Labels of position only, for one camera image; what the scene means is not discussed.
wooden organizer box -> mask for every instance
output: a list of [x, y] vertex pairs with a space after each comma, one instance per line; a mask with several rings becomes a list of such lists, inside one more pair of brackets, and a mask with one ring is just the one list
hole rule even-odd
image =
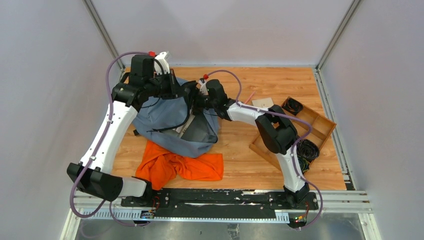
[[[283, 105], [289, 100], [294, 99], [292, 97], [288, 97]], [[312, 125], [313, 129], [312, 132], [306, 137], [306, 139], [313, 142], [319, 150], [321, 150], [324, 146], [324, 144], [327, 142], [327, 140], [330, 138], [331, 133], [333, 132], [334, 128], [336, 127], [336, 124], [330, 120], [328, 120], [325, 116], [319, 114], [318, 112], [310, 109], [306, 105], [303, 105], [302, 111], [300, 111], [296, 116], [288, 112], [287, 110], [284, 110], [284, 113], [288, 116], [293, 116], [296, 118], [299, 118], [301, 120], [304, 120], [305, 122], [308, 122]], [[291, 121], [294, 125], [294, 127], [297, 130], [297, 134], [299, 136], [304, 135], [308, 131], [308, 126], [305, 124], [299, 122], [299, 121]], [[257, 153], [259, 156], [264, 158], [267, 162], [272, 164], [274, 167], [279, 169], [280, 164], [277, 160], [277, 157], [274, 153], [270, 152], [268, 148], [265, 146], [264, 142], [262, 141], [261, 135], [259, 132], [257, 133], [256, 137], [253, 139], [253, 141], [249, 144], [249, 148]]]

robotic arm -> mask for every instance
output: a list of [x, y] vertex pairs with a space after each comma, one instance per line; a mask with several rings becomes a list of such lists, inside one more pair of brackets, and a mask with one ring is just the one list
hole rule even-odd
[[[206, 82], [202, 80], [199, 82], [200, 88], [196, 87], [195, 81], [179, 85], [173, 70], [169, 68], [166, 61], [167, 54], [162, 52], [159, 55], [135, 55], [132, 58], [131, 71], [124, 74], [120, 82], [112, 89], [114, 109], [112, 118], [110, 119], [108, 111], [88, 151], [78, 164], [70, 163], [67, 168], [67, 174], [75, 182], [89, 160], [92, 160], [78, 182], [77, 188], [81, 192], [110, 202], [118, 197], [126, 196], [150, 201], [152, 198], [150, 182], [136, 177], [118, 177], [110, 174], [115, 155], [127, 128], [149, 97], [164, 100], [183, 97], [190, 108], [212, 108], [222, 119], [257, 126], [266, 147], [276, 154], [279, 161], [284, 175], [284, 191], [292, 195], [297, 203], [302, 201], [309, 192], [309, 185], [303, 181], [299, 164], [292, 163], [293, 156], [288, 151], [297, 139], [296, 128], [290, 120], [241, 107], [242, 103], [236, 103], [227, 97], [217, 79]], [[278, 105], [262, 109], [284, 114]], [[93, 156], [93, 151], [108, 123], [110, 123], [108, 132], [96, 156]], [[296, 149], [294, 159], [298, 159]]]

blue-gray fabric bag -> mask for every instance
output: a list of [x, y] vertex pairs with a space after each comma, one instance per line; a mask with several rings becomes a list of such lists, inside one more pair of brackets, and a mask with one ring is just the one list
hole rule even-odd
[[[176, 79], [180, 85], [187, 82], [178, 77]], [[183, 97], [171, 100], [150, 97], [143, 107], [132, 121], [135, 129], [140, 135], [172, 153], [197, 158], [218, 141], [220, 125], [213, 109], [204, 109], [203, 113], [197, 114], [184, 134], [178, 137], [174, 130], [155, 130], [171, 128], [184, 122], [188, 107]]]

wooden table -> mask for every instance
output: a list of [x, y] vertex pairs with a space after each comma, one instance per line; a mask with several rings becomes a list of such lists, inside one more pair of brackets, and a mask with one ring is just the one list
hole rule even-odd
[[[176, 67], [175, 75], [188, 81], [198, 80], [217, 69], [234, 72], [242, 82], [240, 100], [244, 101], [256, 91], [252, 99], [271, 97], [281, 104], [291, 96], [320, 114], [324, 114], [321, 99], [311, 68], [268, 67]], [[229, 98], [235, 99], [239, 91], [237, 81], [228, 73], [215, 73], [210, 79], [219, 79]], [[112, 174], [131, 177], [140, 165], [147, 140], [134, 136], [134, 127], [128, 128], [116, 154]], [[242, 122], [222, 121], [218, 143], [210, 153], [222, 153], [224, 174], [221, 181], [192, 181], [177, 176], [167, 188], [210, 189], [282, 189], [282, 173], [249, 149], [256, 136], [256, 127]], [[305, 177], [321, 190], [346, 190], [342, 171], [332, 140], [328, 140]]]

orange cloth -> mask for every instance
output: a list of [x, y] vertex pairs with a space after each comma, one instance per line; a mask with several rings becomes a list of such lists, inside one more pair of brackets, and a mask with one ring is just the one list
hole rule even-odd
[[143, 160], [135, 171], [135, 176], [150, 181], [154, 190], [160, 190], [174, 179], [177, 173], [187, 180], [222, 180], [223, 155], [205, 153], [197, 158], [180, 156], [152, 141], [147, 141]]

